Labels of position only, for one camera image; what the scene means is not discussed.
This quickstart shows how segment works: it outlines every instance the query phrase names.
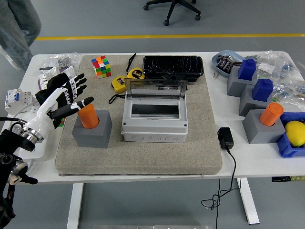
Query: gray floor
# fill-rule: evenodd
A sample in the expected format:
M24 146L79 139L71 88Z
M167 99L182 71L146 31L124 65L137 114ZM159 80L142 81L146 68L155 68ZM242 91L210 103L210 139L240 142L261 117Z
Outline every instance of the gray floor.
M145 34L304 33L303 0L244 1L198 0L202 14L177 6L165 27L169 4L143 10L139 0L32 0L42 22L40 36L97 36ZM218 52L285 51L305 72L304 37L117 39L35 41L33 54L106 52ZM0 97L17 88L23 73L0 57ZM6 115L0 107L0 115ZM305 182L271 183L251 178L260 225L248 226L238 191L223 197L218 225L222 228L300 229L305 218ZM200 205L217 191L217 180L87 184L84 188L80 228L94 225L214 225L216 211ZM229 181L223 181L223 188ZM71 184L17 186L16 218L6 227L66 228Z

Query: jeans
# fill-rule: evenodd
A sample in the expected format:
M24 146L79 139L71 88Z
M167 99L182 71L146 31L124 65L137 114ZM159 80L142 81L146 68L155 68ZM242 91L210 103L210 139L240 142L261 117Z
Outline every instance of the jeans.
M40 30L41 22L30 0L0 0L0 46L24 71L33 57L29 46Z

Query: white table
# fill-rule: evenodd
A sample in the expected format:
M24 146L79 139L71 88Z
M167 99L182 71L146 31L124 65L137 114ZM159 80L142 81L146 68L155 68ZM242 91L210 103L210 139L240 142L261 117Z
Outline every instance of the white table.
M257 52L238 52L241 56L256 54ZM211 98L212 109L214 113L216 129L220 127L229 127L231 129L234 147L231 152L236 159L237 167L235 178L244 178L241 194L247 213L249 223L259 223L255 210L251 191L246 177L277 177L277 176L301 176L305 175L305 157L301 158L282 158L278 153L277 144L248 144L242 121L244 117L238 115L239 98L227 96L227 78L221 75L214 79L215 69L212 65L212 57L217 52L184 52L184 53L140 53L149 54L171 54L171 55L199 55L203 59L205 77ZM32 58L28 70L22 80L20 88L23 91L31 91L33 94L39 91L38 68L42 61L47 57L46 54L36 55ZM285 111L301 111L298 108L284 105ZM215 175L201 176L58 176L54 166L54 160L58 143L61 136L61 130L55 130L50 133L48 139L52 139L52 144L48 142L48 157L45 161L35 162L28 176L37 178L40 183L74 183L71 198L71 208L68 219L68 228L77 228L78 216L81 206L82 188L84 183L93 182L120 182L120 181L150 181L150 180L173 180L173 179L216 179L229 178L232 176L234 163L225 150L222 150L223 167Z

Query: gray cube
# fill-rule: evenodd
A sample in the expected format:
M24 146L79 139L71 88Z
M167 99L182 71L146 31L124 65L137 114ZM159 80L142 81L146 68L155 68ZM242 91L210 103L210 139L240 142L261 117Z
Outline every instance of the gray cube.
M264 110L251 110L243 120L244 131L250 144L275 143L285 128L280 119L273 126L266 126L261 123L259 117Z
M250 110L265 109L272 102L272 94L267 102L255 100L252 98L253 85L246 85L239 99L239 115L245 117Z
M256 71L252 76L252 80L238 79L239 66L233 66L228 78L227 95L240 97L246 85L255 85L257 82Z
M93 129L83 127L79 116L75 121L72 135L80 147L89 148L108 148L112 121L109 111L96 110L100 120L99 124Z

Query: black cable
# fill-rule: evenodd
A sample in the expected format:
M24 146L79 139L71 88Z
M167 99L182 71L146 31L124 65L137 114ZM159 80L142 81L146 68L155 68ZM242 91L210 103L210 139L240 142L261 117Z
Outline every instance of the black cable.
M217 229L217 223L218 223L218 213L219 213L218 207L220 206L220 197L223 197L224 195L226 195L227 193L231 192L232 190L238 190L238 189L240 189L242 187L242 180L240 180L240 187L239 188L232 188L234 174L235 174L235 171L236 171L236 160L235 160L234 156L231 154L230 149L228 147L226 147L226 150L227 150L228 154L231 156L231 158L234 161L234 170L233 170L232 177L231 177L230 189L224 189L224 190L220 191L220 179L219 179L219 185L218 185L218 192L217 192L217 194L214 194L212 196L212 199L203 199L201 201L201 204L204 207L206 207L206 208L210 208L211 210L213 210L214 208L217 208L217 213L216 213L216 229ZM213 203L212 203L211 206L207 206L207 205L204 204L204 202L206 202L206 201L212 201Z
M18 118L0 117L0 121L19 121Z
M136 53L134 55L132 55L132 57L128 61L128 67L126 68L126 75L128 75L128 70L129 70L129 68L130 68L130 66L131 66L135 56L136 56Z
M23 128L23 124L22 124L21 122L16 122L16 123L13 123L13 125L10 126L10 131L13 131L13 127L14 127L15 125L20 125L21 128Z
M108 103L112 104L117 97L124 99L125 95L124 94L115 94L113 97L111 97L111 99L108 101Z

